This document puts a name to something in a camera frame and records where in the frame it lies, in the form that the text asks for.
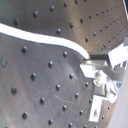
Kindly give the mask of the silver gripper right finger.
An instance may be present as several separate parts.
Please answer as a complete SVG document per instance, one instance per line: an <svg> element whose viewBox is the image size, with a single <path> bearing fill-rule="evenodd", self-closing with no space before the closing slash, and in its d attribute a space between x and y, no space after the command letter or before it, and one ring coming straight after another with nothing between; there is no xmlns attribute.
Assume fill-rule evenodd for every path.
<svg viewBox="0 0 128 128"><path fill-rule="evenodd" d="M90 52L90 58L93 60L106 60L111 68L117 65L123 65L128 61L128 37L112 46L97 52Z"/></svg>

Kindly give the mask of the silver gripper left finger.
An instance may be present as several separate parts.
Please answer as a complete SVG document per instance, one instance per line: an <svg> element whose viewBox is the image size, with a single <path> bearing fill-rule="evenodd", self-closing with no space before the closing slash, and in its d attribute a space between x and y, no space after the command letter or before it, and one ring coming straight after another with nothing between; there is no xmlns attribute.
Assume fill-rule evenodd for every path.
<svg viewBox="0 0 128 128"><path fill-rule="evenodd" d="M103 101L113 104L116 102L121 80L117 74L106 65L97 64L81 64L80 68L86 78L92 79L94 87L92 104L88 120L90 122L98 122L101 113Z"/></svg>

